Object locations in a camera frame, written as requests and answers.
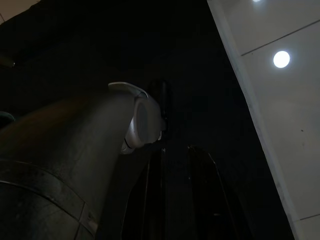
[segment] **ceiling light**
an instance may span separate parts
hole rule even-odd
[[[277,68],[284,68],[290,62],[290,55],[286,51],[278,51],[273,57],[273,63]]]

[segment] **large curved pipe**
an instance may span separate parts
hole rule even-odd
[[[2,130],[0,239],[94,239],[134,106],[125,91],[81,96]]]

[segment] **ceiling panel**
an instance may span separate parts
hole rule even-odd
[[[208,0],[216,3],[240,55],[320,20],[319,0]]]
[[[300,219],[320,214],[320,22],[242,57]],[[277,68],[273,57],[290,62]]]

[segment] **white ceiling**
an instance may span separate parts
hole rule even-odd
[[[320,1],[208,0],[299,240],[320,239]],[[284,68],[273,58],[290,55]]]

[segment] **dark background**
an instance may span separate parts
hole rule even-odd
[[[187,144],[208,151],[236,192],[254,239],[293,239],[250,113],[205,0],[42,0],[0,26],[0,110],[23,116],[126,81],[172,87],[167,142],[169,240],[195,240]],[[131,188],[150,157],[120,157],[96,239],[120,239]]]

